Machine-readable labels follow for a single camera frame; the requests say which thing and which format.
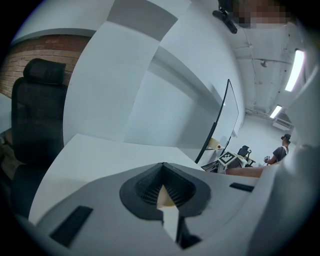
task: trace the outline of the chair headrest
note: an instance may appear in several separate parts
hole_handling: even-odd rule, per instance
[[[66,64],[41,58],[29,61],[23,70],[23,76],[37,83],[61,85],[64,81]]]

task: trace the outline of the white ceiling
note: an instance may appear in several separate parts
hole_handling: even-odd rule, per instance
[[[211,13],[219,6],[218,0],[197,1]],[[237,34],[223,27],[241,72],[245,107],[253,112],[270,114],[276,105],[281,105],[285,112],[304,81],[300,75],[293,91],[285,91],[295,49],[302,48],[295,25],[251,29],[238,26]],[[267,67],[261,65],[263,60],[266,60]]]

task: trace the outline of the hat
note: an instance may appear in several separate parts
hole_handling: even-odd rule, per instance
[[[289,141],[291,138],[291,135],[289,133],[286,133],[284,136],[281,137],[281,140],[283,140],[284,138],[286,138],[287,141]]]

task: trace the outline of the white table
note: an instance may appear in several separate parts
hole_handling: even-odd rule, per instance
[[[0,93],[0,134],[11,128],[11,99]]]
[[[51,207],[91,181],[161,162],[203,171],[176,147],[131,144],[77,134],[45,174],[35,194],[29,221],[36,224]]]

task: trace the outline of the fluorescent light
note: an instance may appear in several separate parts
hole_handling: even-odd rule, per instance
[[[297,79],[299,77],[302,65],[304,63],[304,59],[305,59],[305,53],[301,50],[296,50],[290,78],[289,78],[289,81],[285,87],[286,91],[291,92],[292,89],[294,88],[294,86],[297,82]]]
[[[275,110],[272,112],[272,114],[270,115],[271,118],[275,118],[276,115],[278,115],[278,113],[280,112],[280,110],[282,109],[282,106],[277,105],[275,107]]]

